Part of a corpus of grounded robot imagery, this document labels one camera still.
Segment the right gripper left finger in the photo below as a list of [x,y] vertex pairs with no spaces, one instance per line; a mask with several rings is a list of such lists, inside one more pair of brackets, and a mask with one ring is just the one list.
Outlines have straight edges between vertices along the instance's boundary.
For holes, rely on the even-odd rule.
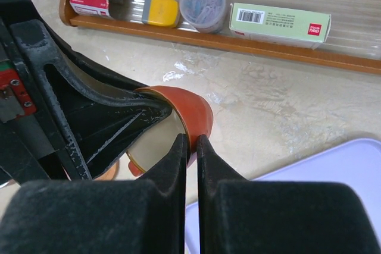
[[36,180],[1,219],[2,253],[183,253],[188,142],[136,180]]

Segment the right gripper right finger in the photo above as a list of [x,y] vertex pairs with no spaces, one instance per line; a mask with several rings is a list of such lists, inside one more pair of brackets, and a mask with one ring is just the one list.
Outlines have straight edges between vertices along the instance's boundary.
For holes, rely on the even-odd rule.
[[197,140],[201,253],[379,253],[360,198],[347,185],[250,181]]

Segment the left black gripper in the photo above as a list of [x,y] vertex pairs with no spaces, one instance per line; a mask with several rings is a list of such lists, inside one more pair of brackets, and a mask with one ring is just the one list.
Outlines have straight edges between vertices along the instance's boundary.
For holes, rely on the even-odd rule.
[[31,0],[1,0],[1,183],[97,178],[171,106],[38,19]]

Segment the orange brown mug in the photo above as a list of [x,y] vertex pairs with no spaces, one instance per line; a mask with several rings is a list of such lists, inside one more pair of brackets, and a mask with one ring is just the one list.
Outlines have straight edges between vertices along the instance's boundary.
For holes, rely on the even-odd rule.
[[202,96],[178,87],[151,86],[136,91],[163,100],[171,106],[171,111],[167,118],[144,131],[127,149],[130,172],[135,177],[147,172],[168,154],[178,134],[186,135],[187,165],[191,165],[198,136],[211,135],[213,111],[209,103]]

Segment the orange wood coaster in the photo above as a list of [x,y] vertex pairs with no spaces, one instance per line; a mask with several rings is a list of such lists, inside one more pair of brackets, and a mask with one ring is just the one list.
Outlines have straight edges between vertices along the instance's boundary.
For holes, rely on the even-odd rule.
[[111,181],[115,179],[116,175],[118,174],[120,161],[116,161],[115,164],[112,165],[106,172],[103,173],[103,175],[96,178],[96,181]]

